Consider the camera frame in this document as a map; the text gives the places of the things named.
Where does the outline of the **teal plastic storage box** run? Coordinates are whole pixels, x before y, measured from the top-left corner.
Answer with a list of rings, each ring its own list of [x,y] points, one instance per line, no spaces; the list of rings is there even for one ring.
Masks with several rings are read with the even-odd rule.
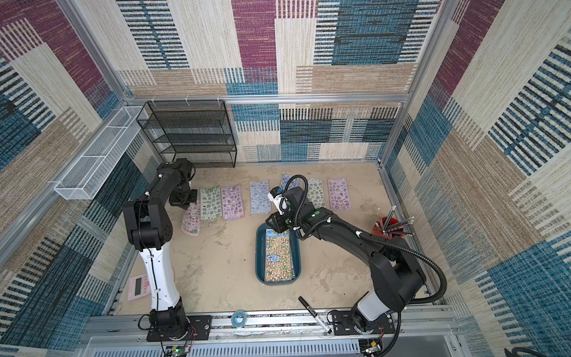
[[[255,274],[267,286],[292,284],[301,273],[300,246],[293,230],[277,233],[266,223],[257,229]]]

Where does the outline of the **light blue sticker sheet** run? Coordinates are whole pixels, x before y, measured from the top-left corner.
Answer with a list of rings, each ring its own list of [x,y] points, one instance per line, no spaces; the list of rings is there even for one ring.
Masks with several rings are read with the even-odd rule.
[[[272,203],[268,198],[270,191],[269,181],[256,181],[250,183],[251,214],[263,215],[272,211]]]

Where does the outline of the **pink pastel sticker sheet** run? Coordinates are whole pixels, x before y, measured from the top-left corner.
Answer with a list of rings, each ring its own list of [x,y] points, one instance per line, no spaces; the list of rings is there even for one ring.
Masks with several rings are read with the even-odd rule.
[[[200,231],[200,208],[196,203],[191,203],[184,213],[181,222],[181,231],[190,236],[198,236]]]

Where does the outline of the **penguin sticker sheet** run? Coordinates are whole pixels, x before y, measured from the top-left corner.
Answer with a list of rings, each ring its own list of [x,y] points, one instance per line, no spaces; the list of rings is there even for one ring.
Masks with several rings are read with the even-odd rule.
[[[286,192],[288,189],[298,187],[300,185],[300,179],[296,178],[290,181],[291,176],[288,174],[283,174],[280,183],[280,189],[282,192]]]

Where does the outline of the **white green frog sticker sheet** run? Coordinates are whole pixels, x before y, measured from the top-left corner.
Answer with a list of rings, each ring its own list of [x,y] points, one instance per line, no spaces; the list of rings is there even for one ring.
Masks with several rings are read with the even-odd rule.
[[[308,200],[316,207],[324,207],[325,205],[325,194],[324,194],[324,183],[321,179],[311,178],[309,181],[308,188]]]

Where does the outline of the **pink purple sticker sheet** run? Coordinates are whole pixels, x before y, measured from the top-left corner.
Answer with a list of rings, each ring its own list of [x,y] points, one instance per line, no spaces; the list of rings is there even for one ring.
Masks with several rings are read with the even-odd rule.
[[[223,220],[238,220],[245,216],[241,185],[221,187]]]

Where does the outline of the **lilac character sticker sheet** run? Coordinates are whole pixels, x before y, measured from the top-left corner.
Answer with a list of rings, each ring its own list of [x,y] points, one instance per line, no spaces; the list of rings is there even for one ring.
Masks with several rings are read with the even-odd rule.
[[[333,211],[349,211],[352,208],[349,187],[344,178],[329,178],[328,189],[330,195],[330,208]]]

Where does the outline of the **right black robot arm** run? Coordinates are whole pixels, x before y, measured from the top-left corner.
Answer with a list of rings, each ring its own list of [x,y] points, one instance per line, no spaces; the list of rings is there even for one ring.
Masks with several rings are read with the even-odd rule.
[[[402,312],[425,284],[418,256],[405,240],[375,236],[347,223],[328,208],[315,207],[301,187],[285,192],[275,187],[268,198],[277,212],[266,223],[276,232],[301,231],[302,240],[315,237],[337,245],[370,269],[373,288],[351,310],[358,331],[372,330],[381,315]]]

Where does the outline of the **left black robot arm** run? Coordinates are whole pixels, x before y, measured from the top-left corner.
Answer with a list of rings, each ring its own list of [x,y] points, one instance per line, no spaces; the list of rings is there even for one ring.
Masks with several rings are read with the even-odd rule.
[[[128,241],[143,259],[150,283],[150,332],[162,341],[180,340],[189,333],[170,261],[173,227],[166,205],[189,207],[195,173],[187,159],[163,163],[144,193],[123,205]]]

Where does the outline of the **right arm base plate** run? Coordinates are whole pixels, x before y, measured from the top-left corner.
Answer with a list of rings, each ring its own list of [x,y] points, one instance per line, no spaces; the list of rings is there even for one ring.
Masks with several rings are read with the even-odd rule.
[[[349,310],[332,309],[327,312],[327,321],[335,336],[394,334],[396,331],[396,320],[388,314],[382,314],[366,330],[355,326]]]

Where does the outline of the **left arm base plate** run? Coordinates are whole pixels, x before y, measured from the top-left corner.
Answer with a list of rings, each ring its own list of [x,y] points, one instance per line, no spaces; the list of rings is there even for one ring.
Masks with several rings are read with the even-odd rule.
[[[147,333],[147,342],[206,341],[211,333],[212,320],[212,315],[188,315],[187,329],[180,336],[171,332],[159,333],[151,327]]]

